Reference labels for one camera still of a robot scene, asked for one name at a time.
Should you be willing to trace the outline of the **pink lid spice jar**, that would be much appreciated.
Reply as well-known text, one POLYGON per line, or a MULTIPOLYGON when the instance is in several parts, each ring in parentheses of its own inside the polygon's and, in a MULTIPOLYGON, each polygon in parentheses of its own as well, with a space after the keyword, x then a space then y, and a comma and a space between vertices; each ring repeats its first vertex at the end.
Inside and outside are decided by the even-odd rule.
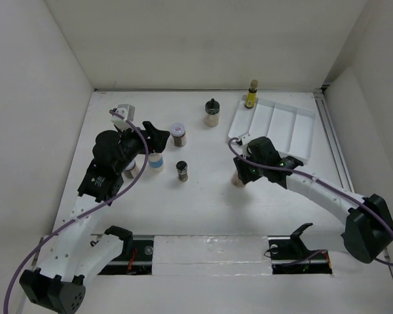
POLYGON ((238 171, 235 171, 233 173, 233 176, 231 178, 231 183, 233 186, 238 187, 238 188, 244 188, 246 184, 242 182, 242 180, 238 176, 238 171))

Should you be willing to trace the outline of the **black grinder cap jar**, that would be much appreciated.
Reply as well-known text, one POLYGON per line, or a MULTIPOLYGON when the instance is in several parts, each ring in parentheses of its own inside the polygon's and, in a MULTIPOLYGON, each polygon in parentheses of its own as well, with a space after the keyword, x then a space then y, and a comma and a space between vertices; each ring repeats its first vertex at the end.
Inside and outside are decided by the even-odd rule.
POLYGON ((209 127, 216 127, 219 124, 220 104, 214 98, 207 101, 204 107, 205 117, 204 123, 209 127))

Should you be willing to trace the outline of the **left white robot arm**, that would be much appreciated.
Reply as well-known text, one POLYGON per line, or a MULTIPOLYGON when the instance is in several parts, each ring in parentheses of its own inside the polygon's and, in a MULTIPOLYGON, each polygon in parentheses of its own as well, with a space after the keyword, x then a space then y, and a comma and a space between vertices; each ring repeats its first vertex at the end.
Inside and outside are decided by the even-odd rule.
POLYGON ((75 313, 82 304, 86 285, 115 258, 132 254, 133 233, 110 226, 94 245, 90 236, 120 195, 122 173, 142 154, 161 153, 170 132, 149 121, 142 129, 127 128, 98 134, 93 159, 78 188, 69 221, 54 232, 56 241, 34 270, 24 270, 19 283, 28 300, 55 313, 75 313))

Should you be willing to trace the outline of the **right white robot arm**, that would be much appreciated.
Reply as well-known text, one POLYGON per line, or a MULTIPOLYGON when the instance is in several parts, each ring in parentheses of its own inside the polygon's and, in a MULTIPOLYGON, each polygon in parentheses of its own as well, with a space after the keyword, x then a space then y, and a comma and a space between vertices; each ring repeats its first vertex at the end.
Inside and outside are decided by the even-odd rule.
POLYGON ((306 223, 282 240, 291 250, 291 264, 300 264, 327 251, 348 253, 356 260, 393 266, 393 219, 384 198, 344 190, 319 178, 294 156, 282 156, 268 137, 258 137, 234 152, 233 162, 242 184, 266 178, 270 183, 299 194, 334 216, 343 226, 341 235, 312 238, 306 223))

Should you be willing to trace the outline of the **yellow label sauce bottle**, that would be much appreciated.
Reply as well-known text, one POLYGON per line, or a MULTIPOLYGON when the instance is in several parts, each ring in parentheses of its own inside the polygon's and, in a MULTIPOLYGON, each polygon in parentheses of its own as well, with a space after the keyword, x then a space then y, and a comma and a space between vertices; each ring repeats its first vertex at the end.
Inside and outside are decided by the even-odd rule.
POLYGON ((252 80, 250 87, 248 88, 248 94, 246 96, 245 108, 252 109, 255 105, 256 93, 258 87, 258 80, 252 80))

